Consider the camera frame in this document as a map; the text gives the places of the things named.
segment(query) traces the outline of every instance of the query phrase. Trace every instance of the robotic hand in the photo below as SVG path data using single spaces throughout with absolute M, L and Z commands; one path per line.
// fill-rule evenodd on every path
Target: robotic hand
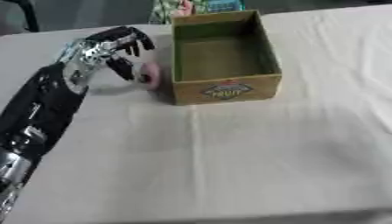
M 148 84 L 134 75 L 132 63 L 116 54 L 139 56 L 155 47 L 134 27 L 117 27 L 76 39 L 50 66 L 40 68 L 0 115 L 0 223 L 13 208 L 41 158 L 59 141 L 88 91 L 94 72 L 106 63 L 126 81 Z

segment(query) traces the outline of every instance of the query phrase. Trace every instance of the robotic arm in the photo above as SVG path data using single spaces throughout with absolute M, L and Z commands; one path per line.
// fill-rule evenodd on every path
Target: robotic arm
M 42 157 L 59 141 L 82 104 L 94 72 L 105 64 L 126 81 L 146 83 L 118 51 L 139 56 L 137 44 L 155 47 L 134 27 L 76 39 L 50 66 L 40 68 L 0 115 L 0 223 L 13 208 Z

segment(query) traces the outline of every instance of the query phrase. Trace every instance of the table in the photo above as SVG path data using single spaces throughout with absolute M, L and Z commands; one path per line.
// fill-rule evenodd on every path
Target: table
M 392 6 L 262 17 L 283 69 L 269 101 L 176 107 L 97 74 L 5 222 L 189 221 L 390 207 Z M 139 25 L 170 65 L 170 27 Z M 0 38 L 0 106 L 73 38 Z

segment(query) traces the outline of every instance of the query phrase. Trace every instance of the cardboard box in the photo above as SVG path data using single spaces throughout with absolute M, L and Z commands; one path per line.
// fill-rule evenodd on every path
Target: cardboard box
M 173 19 L 178 105 L 268 99 L 280 68 L 257 10 Z

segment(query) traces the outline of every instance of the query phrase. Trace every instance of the box label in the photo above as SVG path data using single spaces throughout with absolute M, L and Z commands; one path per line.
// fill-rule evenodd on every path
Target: box label
M 214 85 L 201 93 L 220 100 L 229 100 L 253 90 L 252 87 L 239 83 L 237 80 L 226 80 Z

